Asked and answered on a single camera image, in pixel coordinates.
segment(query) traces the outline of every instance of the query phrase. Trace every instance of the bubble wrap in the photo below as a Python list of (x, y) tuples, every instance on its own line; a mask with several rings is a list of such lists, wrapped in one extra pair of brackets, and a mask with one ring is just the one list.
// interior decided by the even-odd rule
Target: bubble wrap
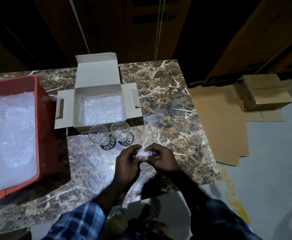
[(81, 94), (79, 104), (78, 121), (84, 126), (125, 120), (121, 93), (100, 96), (83, 96)]
[(139, 149), (139, 151), (136, 154), (136, 157), (146, 157), (146, 156), (152, 156), (152, 152), (145, 152), (143, 148)]
[(34, 92), (0, 96), (0, 190), (36, 175)]

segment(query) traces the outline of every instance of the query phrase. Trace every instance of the gray floor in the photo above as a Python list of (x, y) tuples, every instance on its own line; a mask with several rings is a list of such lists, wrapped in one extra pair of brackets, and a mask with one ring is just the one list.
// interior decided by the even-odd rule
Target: gray floor
[[(202, 187), (265, 240), (292, 240), (292, 104), (281, 112), (285, 122), (247, 122), (250, 156), (241, 158), (238, 167), (219, 164), (223, 181)], [(170, 227), (175, 239), (189, 239), (190, 215), (180, 192), (160, 199), (159, 220)], [(125, 205), (125, 213), (138, 216), (144, 203)], [(32, 227), (33, 239), (44, 236), (51, 225)]]

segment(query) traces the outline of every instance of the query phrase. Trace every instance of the marble countertop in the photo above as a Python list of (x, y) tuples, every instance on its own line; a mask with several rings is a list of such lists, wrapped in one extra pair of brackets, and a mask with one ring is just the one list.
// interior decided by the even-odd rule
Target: marble countertop
[[(143, 121), (132, 127), (134, 144), (153, 142), (171, 148), (184, 171), (198, 185), (221, 179), (204, 129), (177, 60), (119, 64), (122, 83), (136, 83)], [(36, 75), (48, 94), (73, 89), (77, 68), (1, 73), (0, 79)], [(98, 195), (112, 180), (115, 159), (123, 147), (105, 151), (75, 129), (59, 129), (61, 171), (0, 200), (0, 233), (13, 231), (72, 210)], [(178, 190), (143, 162), (141, 173), (120, 203)]]

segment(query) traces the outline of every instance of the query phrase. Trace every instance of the open box flap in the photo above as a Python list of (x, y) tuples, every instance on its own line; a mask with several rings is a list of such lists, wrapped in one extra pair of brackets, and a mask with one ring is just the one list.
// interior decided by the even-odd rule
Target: open box flap
[(57, 92), (55, 129), (73, 126), (74, 89)]
[(75, 88), (120, 84), (116, 53), (79, 55), (76, 59)]
[(126, 119), (142, 117), (136, 83), (121, 84)]

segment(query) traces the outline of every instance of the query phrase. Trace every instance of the glass tumbler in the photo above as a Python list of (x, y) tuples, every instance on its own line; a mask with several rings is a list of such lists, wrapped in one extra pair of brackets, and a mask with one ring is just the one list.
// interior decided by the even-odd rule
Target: glass tumbler
[(102, 124), (97, 124), (90, 128), (88, 137), (93, 143), (102, 146), (108, 145), (110, 141), (108, 128)]
[(113, 123), (110, 128), (110, 133), (119, 142), (126, 141), (129, 132), (130, 132), (130, 126), (125, 121), (117, 121)]

